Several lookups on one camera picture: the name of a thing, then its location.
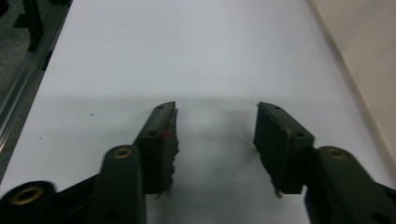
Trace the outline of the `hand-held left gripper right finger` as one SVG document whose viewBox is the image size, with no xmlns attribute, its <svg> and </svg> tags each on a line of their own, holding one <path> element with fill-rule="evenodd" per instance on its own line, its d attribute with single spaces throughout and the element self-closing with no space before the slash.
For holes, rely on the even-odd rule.
<svg viewBox="0 0 396 224">
<path fill-rule="evenodd" d="M 253 143 L 276 194 L 300 194 L 310 224 L 396 224 L 396 190 L 375 182 L 339 147 L 315 137 L 283 108 L 258 104 Z"/>
</svg>

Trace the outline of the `aluminium frame rail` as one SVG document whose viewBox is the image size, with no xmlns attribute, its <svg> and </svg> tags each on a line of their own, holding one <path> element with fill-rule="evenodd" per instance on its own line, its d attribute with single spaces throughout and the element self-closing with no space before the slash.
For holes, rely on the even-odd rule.
<svg viewBox="0 0 396 224">
<path fill-rule="evenodd" d="M 51 45 L 63 28 L 73 0 L 49 0 L 49 2 L 51 3 L 49 12 L 44 19 L 41 19 L 37 0 L 22 0 L 24 12 L 14 23 L 15 28 L 28 29 L 29 47 L 16 71 L 10 90 L 0 103 L 0 152 L 7 143 L 33 80 L 49 64 Z"/>
</svg>

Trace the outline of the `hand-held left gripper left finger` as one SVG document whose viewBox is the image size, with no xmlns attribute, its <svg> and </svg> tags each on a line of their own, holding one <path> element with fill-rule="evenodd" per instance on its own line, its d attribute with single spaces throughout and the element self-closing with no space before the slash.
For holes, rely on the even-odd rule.
<svg viewBox="0 0 396 224">
<path fill-rule="evenodd" d="M 131 145 L 104 156 L 86 224 L 146 224 L 146 196 L 172 187 L 177 153 L 176 104 L 157 105 Z"/>
</svg>

